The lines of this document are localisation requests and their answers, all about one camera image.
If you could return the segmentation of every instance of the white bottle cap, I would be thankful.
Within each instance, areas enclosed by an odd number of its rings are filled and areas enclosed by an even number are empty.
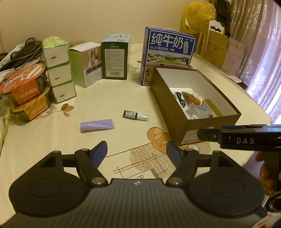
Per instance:
[[[142,121],[148,122],[149,121],[149,116],[138,113],[137,120],[142,120]]]

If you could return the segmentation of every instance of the yellow plastic bag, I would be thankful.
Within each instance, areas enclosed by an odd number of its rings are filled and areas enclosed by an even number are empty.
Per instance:
[[[215,19],[216,9],[212,3],[193,2],[183,12],[182,26],[190,34],[200,33],[205,20]]]

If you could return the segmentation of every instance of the table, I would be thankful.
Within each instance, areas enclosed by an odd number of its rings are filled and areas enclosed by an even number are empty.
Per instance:
[[[111,178],[163,178],[174,166],[165,154],[170,140],[168,130],[148,86],[140,86],[142,44],[132,44],[127,81],[102,79],[88,88],[76,86],[77,97],[53,104],[37,119],[19,124],[12,122],[0,156],[0,224],[15,212],[9,201],[10,185],[25,171],[53,150],[71,154],[81,148],[93,148],[100,141],[108,144],[108,154],[99,167]],[[269,116],[224,73],[198,56],[191,61],[194,69],[205,74],[242,113],[237,124],[269,124]],[[149,122],[122,118],[124,110],[150,116]],[[113,119],[115,129],[80,133],[80,122]],[[198,143],[200,153],[219,149],[218,143]],[[223,150],[244,165],[253,151]],[[74,168],[67,172],[76,174]]]

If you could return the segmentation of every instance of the orange handle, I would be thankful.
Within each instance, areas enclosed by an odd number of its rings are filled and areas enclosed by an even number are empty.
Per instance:
[[[196,104],[196,105],[200,105],[200,104],[201,104],[201,101],[199,101],[198,99],[196,99],[194,96],[190,95],[189,93],[186,93],[186,92],[183,92],[183,91],[182,91],[182,94],[183,94],[188,100],[190,100],[193,104]]]

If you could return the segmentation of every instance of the hand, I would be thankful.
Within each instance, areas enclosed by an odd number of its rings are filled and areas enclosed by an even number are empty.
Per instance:
[[[258,152],[255,156],[255,161],[263,161],[262,152]],[[273,184],[278,180],[269,179],[269,170],[265,164],[263,164],[260,168],[260,177],[262,178],[262,185],[265,188],[265,194],[268,196],[274,195]]]

